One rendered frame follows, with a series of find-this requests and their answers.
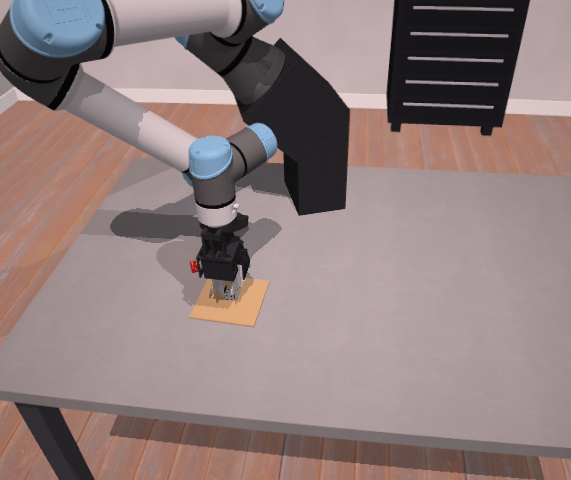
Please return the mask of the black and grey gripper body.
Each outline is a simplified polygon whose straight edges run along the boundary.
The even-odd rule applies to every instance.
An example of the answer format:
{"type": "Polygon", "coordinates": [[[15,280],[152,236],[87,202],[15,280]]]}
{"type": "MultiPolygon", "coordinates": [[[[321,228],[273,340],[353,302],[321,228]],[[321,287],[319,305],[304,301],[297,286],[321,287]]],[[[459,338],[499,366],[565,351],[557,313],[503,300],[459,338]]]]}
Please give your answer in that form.
{"type": "Polygon", "coordinates": [[[199,278],[224,280],[234,282],[238,272],[238,261],[242,256],[243,243],[232,230],[237,224],[236,218],[228,225],[211,228],[200,221],[202,229],[202,247],[196,257],[199,278]],[[211,243],[210,243],[211,242],[211,243]],[[212,250],[211,250],[212,249],[212,250]],[[204,252],[203,252],[204,251],[204,252]],[[200,270],[199,261],[203,266],[200,270]]]}

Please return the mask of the orange mat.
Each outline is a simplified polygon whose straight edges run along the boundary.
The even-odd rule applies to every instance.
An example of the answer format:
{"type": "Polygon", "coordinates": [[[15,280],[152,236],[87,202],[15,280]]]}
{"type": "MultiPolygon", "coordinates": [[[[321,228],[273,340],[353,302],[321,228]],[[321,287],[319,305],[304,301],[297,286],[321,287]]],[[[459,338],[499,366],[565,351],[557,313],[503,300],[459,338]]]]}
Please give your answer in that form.
{"type": "Polygon", "coordinates": [[[270,281],[245,278],[234,301],[225,300],[218,289],[212,294],[212,282],[207,279],[189,318],[254,327],[270,281]]]}

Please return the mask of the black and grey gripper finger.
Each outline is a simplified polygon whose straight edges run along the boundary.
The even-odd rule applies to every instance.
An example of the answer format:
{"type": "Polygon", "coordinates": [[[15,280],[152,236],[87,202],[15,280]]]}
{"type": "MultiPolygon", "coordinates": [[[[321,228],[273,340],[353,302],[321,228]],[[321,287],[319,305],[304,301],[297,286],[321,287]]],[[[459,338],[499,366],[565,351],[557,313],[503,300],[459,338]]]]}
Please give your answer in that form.
{"type": "Polygon", "coordinates": [[[234,295],[234,299],[236,300],[237,297],[240,294],[242,285],[244,283],[249,265],[250,265],[250,258],[248,255],[248,252],[246,248],[241,248],[242,249],[242,256],[240,258],[240,260],[238,261],[238,272],[236,275],[236,278],[234,280],[234,282],[232,282],[231,285],[231,296],[234,295]]]}
{"type": "Polygon", "coordinates": [[[225,284],[224,280],[214,280],[211,287],[211,292],[214,294],[217,289],[219,290],[220,294],[225,298],[225,292],[227,289],[227,285],[225,284]]]}

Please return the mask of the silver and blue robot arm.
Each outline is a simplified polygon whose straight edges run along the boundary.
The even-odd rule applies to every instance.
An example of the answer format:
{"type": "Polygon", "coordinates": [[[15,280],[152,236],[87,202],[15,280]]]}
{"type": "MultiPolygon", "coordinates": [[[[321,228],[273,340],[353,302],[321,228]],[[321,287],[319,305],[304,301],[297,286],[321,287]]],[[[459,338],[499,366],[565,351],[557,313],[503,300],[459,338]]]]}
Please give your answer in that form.
{"type": "Polygon", "coordinates": [[[81,63],[107,58],[114,46],[175,37],[248,105],[283,68],[284,53],[253,37],[283,9],[284,0],[12,0],[0,24],[0,71],[40,104],[182,172],[198,220],[218,228],[237,216],[229,231],[236,232],[249,217],[237,212],[235,182],[275,155],[273,131],[254,123],[228,139],[197,139],[85,73],[81,63]]]}

